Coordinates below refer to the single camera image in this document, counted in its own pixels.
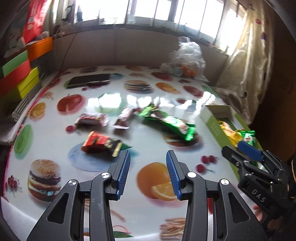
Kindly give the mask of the person's right hand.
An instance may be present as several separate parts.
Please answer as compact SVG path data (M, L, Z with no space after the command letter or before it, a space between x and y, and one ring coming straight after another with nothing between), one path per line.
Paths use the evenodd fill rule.
M255 206L253 207L253 209L254 209L254 211L255 211L254 214L255 214L257 220L258 220L259 222L262 222L262 219L263 219L263 212L262 212L261 208L260 208L258 205L255 205Z

